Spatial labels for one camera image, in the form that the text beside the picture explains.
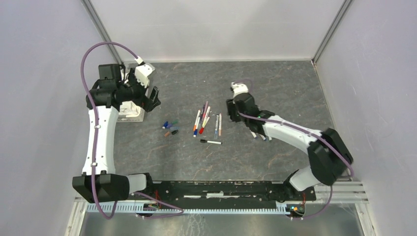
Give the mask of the marker one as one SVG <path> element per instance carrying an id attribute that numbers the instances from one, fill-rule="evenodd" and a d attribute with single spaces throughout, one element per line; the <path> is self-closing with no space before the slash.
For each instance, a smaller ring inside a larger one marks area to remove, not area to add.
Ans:
<path id="1" fill-rule="evenodd" d="M 257 136 L 257 134 L 255 132 L 252 132 L 251 131 L 250 133 L 252 134 L 252 136 L 253 136 L 254 139 L 258 138 L 258 136 Z"/>

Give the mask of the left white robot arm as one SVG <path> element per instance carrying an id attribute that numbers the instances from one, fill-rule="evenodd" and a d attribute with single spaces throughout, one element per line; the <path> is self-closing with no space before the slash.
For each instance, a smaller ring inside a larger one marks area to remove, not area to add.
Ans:
<path id="1" fill-rule="evenodd" d="M 153 87 L 149 91 L 155 68 L 142 62 L 125 76 L 119 64 L 102 64 L 98 70 L 99 79 L 86 97 L 90 126 L 87 157 L 81 175 L 73 178 L 72 187 L 89 203 L 124 201 L 133 192 L 133 185 L 127 176 L 116 174 L 115 127 L 119 117 L 141 117 L 161 104 L 159 89 Z"/>

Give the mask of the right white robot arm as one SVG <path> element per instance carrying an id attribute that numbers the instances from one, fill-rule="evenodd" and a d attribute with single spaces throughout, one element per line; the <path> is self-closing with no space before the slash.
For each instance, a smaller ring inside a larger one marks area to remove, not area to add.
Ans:
<path id="1" fill-rule="evenodd" d="M 278 139 L 296 147 L 308 156 L 307 167 L 296 170 L 284 183 L 284 195 L 298 200 L 304 190 L 317 184 L 332 186 L 343 173 L 353 174 L 353 157 L 338 132 L 309 129 L 291 123 L 273 112 L 260 110 L 247 92 L 226 101 L 233 122 L 243 122 L 250 131 L 270 139 Z"/>

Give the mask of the blue capped marker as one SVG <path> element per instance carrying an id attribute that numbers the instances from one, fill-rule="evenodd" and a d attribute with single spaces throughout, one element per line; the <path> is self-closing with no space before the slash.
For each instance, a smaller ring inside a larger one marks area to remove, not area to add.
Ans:
<path id="1" fill-rule="evenodd" d="M 199 120 L 200 120 L 200 118 L 198 117 L 196 122 L 195 122 L 194 131 L 193 131 L 193 137 L 194 138 L 197 136 L 197 133 L 198 133 L 199 123 L 200 123 Z"/>

